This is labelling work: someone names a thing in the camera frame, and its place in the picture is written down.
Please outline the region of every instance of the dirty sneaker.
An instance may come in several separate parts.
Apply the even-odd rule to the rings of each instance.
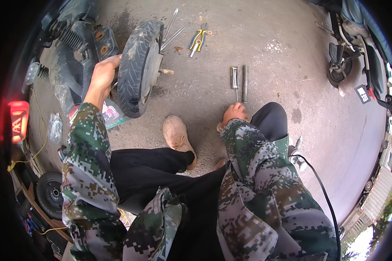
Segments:
[[[196,168],[197,156],[187,138],[187,129],[183,121],[177,116],[168,116],[162,124],[162,132],[170,148],[181,152],[193,152],[195,159],[192,164],[187,166],[187,170],[193,170]]]
[[[220,168],[222,168],[222,166],[224,166],[226,163],[226,159],[220,159],[214,166],[214,171],[215,170],[219,170]]]

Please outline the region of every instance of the license plate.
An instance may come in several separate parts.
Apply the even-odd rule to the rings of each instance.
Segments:
[[[355,87],[354,90],[356,91],[357,95],[359,96],[362,104],[370,102],[370,95],[367,92],[366,87],[363,84],[358,87]]]

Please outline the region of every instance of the black cable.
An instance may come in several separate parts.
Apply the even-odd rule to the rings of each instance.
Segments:
[[[327,204],[329,206],[329,210],[331,211],[332,220],[334,221],[335,236],[337,237],[337,260],[341,260],[341,243],[340,243],[340,233],[338,232],[337,219],[335,218],[334,209],[332,209],[332,205],[331,205],[331,202],[329,201],[328,195],[325,191],[324,184],[322,184],[322,181],[319,178],[318,174],[316,173],[314,167],[311,164],[309,164],[308,160],[306,160],[302,155],[296,154],[296,155],[290,155],[288,157],[295,157],[295,156],[303,158],[303,160],[308,164],[308,166],[311,167],[312,171],[315,174],[316,179],[319,182],[319,185],[321,185],[322,192],[324,192],[324,196],[325,196],[325,199],[326,199]]]

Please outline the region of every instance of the red light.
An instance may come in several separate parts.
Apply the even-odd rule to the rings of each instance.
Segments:
[[[18,143],[26,138],[29,103],[16,101],[10,102],[9,106],[10,116],[12,118],[12,143]]]

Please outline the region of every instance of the yellow and blue pliers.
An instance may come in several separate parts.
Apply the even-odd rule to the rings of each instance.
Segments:
[[[193,46],[195,45],[196,39],[199,37],[199,35],[202,35],[202,42],[199,44],[199,47],[197,49],[198,52],[200,52],[200,49],[202,49],[203,44],[205,43],[205,36],[208,33],[208,23],[202,24],[200,29],[198,29],[197,33],[192,39],[192,43],[189,46],[189,49],[193,49]]]

